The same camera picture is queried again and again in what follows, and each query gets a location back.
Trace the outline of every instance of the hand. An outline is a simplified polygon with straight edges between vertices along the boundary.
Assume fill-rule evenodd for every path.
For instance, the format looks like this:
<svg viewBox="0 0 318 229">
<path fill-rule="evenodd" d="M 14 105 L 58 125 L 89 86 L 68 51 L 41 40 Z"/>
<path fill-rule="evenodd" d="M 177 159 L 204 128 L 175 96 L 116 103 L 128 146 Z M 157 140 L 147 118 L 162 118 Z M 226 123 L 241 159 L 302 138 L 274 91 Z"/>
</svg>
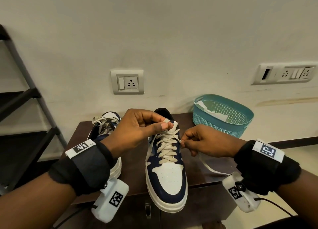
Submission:
<svg viewBox="0 0 318 229">
<path fill-rule="evenodd" d="M 136 148 L 145 138 L 172 128 L 171 122 L 163 122 L 165 119 L 153 111 L 129 109 L 112 134 L 101 142 L 114 158 L 118 158 L 122 153 Z"/>
<path fill-rule="evenodd" d="M 234 157 L 245 143 L 203 124 L 189 128 L 181 137 L 181 147 L 188 148 L 192 156 L 201 152 L 213 157 Z"/>
</svg>

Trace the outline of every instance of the wristband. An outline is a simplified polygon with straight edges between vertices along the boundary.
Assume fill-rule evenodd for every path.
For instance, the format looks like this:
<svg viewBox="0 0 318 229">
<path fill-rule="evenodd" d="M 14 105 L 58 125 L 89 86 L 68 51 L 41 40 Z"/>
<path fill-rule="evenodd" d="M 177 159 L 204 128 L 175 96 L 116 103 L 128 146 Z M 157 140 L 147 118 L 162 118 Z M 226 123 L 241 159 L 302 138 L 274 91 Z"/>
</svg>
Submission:
<svg viewBox="0 0 318 229">
<path fill-rule="evenodd" d="M 245 187 L 260 195 L 296 181 L 301 173 L 298 162 L 259 139 L 248 141 L 234 156 L 234 161 L 244 177 Z"/>
<path fill-rule="evenodd" d="M 51 179 L 70 184 L 77 196 L 106 187 L 114 159 L 104 144 L 89 139 L 67 150 L 66 155 L 51 166 Z"/>
</svg>

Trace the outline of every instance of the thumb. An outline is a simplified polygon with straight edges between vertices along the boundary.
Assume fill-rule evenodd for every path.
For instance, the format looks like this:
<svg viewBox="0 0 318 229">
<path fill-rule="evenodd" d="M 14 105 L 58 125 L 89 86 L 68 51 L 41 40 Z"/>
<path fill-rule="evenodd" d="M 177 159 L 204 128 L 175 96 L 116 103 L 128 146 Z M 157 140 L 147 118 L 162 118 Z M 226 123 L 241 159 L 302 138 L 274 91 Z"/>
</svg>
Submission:
<svg viewBox="0 0 318 229">
<path fill-rule="evenodd" d="M 144 137 L 150 137 L 152 135 L 162 132 L 168 127 L 169 127 L 168 123 L 161 122 L 161 123 L 153 123 L 146 127 L 142 127 L 141 130 L 144 134 Z"/>
<path fill-rule="evenodd" d="M 185 140 L 181 142 L 182 147 L 190 150 L 198 151 L 200 147 L 200 141 Z"/>
</svg>

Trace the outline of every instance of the cabinet handle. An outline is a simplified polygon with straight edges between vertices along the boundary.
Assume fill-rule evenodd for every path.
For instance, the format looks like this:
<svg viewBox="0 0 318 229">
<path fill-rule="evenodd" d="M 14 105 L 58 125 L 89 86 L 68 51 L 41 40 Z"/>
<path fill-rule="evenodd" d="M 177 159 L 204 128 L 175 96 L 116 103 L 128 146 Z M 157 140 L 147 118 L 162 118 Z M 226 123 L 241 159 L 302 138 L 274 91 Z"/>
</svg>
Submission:
<svg viewBox="0 0 318 229">
<path fill-rule="evenodd" d="M 147 219 L 151 218 L 151 205 L 150 203 L 145 203 L 145 209 L 146 209 L 146 217 Z"/>
</svg>

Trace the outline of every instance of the forearm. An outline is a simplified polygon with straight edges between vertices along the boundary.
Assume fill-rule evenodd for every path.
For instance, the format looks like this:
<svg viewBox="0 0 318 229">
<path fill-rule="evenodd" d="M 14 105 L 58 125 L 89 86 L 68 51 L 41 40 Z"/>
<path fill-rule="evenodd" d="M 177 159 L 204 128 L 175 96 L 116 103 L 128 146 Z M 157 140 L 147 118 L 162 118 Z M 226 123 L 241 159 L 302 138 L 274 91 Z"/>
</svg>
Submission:
<svg viewBox="0 0 318 229">
<path fill-rule="evenodd" d="M 277 194 L 304 220 L 318 228 L 318 176 L 302 170 L 293 183 L 281 185 Z"/>
<path fill-rule="evenodd" d="M 45 173 L 0 197 L 0 225 L 10 229 L 47 229 L 76 198 L 69 184 Z"/>
</svg>

